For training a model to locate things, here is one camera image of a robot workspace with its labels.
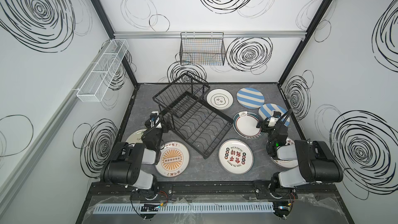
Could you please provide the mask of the cream floral plate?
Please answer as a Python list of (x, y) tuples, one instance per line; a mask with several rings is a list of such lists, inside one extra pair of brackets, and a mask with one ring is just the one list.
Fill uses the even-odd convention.
[(132, 133), (127, 140), (125, 141), (126, 143), (128, 143), (129, 145), (132, 144), (137, 144), (137, 143), (142, 143), (142, 136), (144, 135), (144, 132), (146, 131), (146, 129), (141, 129), (141, 130), (137, 130), (134, 133)]

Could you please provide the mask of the white plate black flower outline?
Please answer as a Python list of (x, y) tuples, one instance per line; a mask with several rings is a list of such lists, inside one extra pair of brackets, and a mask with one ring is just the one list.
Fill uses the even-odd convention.
[(210, 106), (217, 110), (227, 110), (232, 106), (234, 98), (227, 90), (214, 89), (208, 93), (206, 100)]

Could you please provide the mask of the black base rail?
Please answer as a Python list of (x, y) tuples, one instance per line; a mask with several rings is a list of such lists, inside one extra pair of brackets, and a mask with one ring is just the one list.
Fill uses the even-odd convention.
[(126, 185), (111, 185), (107, 183), (93, 183), (87, 193), (87, 197), (119, 197), (133, 196), (133, 200), (160, 199), (173, 201), (183, 196), (229, 196), (248, 195), (258, 200), (275, 200), (273, 196), (281, 196), (282, 199), (295, 200), (303, 194), (338, 194), (335, 185), (304, 185), (295, 189), (278, 189), (270, 192), (269, 181), (177, 181), (158, 182), (154, 189), (142, 190)]

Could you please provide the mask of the orange sunburst plate left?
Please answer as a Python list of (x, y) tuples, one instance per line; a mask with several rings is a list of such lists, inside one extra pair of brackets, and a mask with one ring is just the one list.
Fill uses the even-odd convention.
[(164, 177), (176, 177), (182, 174), (189, 165), (190, 153), (181, 142), (167, 142), (161, 150), (156, 171)]

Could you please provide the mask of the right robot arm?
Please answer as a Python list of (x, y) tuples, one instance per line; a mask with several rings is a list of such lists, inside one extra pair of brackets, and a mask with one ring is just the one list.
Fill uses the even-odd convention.
[(280, 192), (308, 184), (332, 184), (343, 180), (343, 169), (326, 142), (296, 140), (287, 144), (288, 127), (285, 121), (275, 117), (266, 118), (256, 125), (267, 133), (267, 154), (273, 160), (297, 162), (297, 166), (274, 173), (268, 190), (279, 198)]

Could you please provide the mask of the orange sunburst plate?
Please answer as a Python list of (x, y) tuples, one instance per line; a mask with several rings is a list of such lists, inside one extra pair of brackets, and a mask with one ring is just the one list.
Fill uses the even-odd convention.
[(156, 171), (164, 177), (176, 177), (182, 174), (189, 165), (190, 153), (181, 142), (167, 142), (161, 150)]
[[(294, 146), (294, 140), (291, 138), (287, 138), (286, 140), (286, 145), (293, 145)], [(271, 160), (279, 167), (285, 168), (285, 169), (292, 169), (298, 166), (298, 161), (297, 160), (275, 160), (271, 158)]]

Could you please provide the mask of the white mesh wall shelf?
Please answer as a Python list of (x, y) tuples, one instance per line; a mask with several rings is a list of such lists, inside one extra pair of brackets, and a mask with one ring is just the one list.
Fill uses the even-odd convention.
[(101, 102), (111, 86), (129, 45), (125, 39), (111, 39), (104, 43), (98, 59), (86, 80), (79, 88), (77, 97), (84, 103)]

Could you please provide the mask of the white plate green red rim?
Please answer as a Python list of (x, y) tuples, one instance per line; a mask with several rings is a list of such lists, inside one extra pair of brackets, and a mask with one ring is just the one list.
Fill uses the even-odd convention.
[(233, 118), (233, 128), (238, 135), (245, 139), (258, 139), (263, 135), (261, 129), (257, 128), (260, 120), (260, 117), (255, 113), (239, 112)]

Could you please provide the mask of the blue striped plate rear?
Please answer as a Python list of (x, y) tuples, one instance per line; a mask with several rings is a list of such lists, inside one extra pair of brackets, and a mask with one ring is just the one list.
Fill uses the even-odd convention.
[(240, 105), (249, 109), (260, 108), (265, 103), (263, 94), (254, 88), (242, 88), (237, 92), (236, 97)]

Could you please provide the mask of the white plate red characters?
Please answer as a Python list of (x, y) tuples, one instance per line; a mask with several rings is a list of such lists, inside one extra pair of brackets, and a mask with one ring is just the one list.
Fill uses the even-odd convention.
[(221, 166), (229, 173), (242, 175), (250, 171), (254, 155), (250, 147), (240, 140), (227, 140), (219, 148)]

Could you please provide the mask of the blue striped plate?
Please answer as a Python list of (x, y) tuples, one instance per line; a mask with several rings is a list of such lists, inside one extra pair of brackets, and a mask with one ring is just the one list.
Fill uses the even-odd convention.
[(249, 109), (260, 108), (265, 103), (263, 94), (254, 88), (242, 88), (237, 92), (236, 97), (240, 105)]
[(264, 104), (259, 108), (259, 116), (262, 120), (265, 120), (267, 117), (273, 117), (274, 112), (280, 112), (283, 115), (287, 111), (283, 107), (273, 103)]

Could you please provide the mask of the blue striped plate right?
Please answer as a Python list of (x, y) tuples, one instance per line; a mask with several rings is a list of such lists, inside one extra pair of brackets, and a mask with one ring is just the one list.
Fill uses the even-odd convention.
[(262, 120), (265, 120), (267, 117), (273, 117), (274, 112), (280, 112), (283, 115), (287, 111), (283, 107), (273, 103), (264, 104), (259, 108), (259, 116)]

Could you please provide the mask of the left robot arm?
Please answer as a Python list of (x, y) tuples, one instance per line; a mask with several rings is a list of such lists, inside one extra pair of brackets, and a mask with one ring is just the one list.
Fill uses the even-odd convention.
[(161, 156), (164, 128), (163, 116), (154, 111), (145, 122), (147, 129), (141, 142), (128, 144), (118, 142), (100, 172), (100, 181), (113, 185), (127, 185), (139, 190), (158, 190), (156, 176), (144, 172), (141, 167), (157, 165)]

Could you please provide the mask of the orange sunburst plate right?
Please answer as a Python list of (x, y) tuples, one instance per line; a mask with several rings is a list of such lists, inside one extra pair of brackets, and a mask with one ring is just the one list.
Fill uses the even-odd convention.
[[(286, 145), (293, 145), (294, 146), (294, 140), (291, 138), (287, 138), (286, 140)], [(297, 160), (275, 160), (271, 158), (271, 160), (279, 167), (285, 168), (285, 169), (292, 169), (298, 166), (298, 161)]]

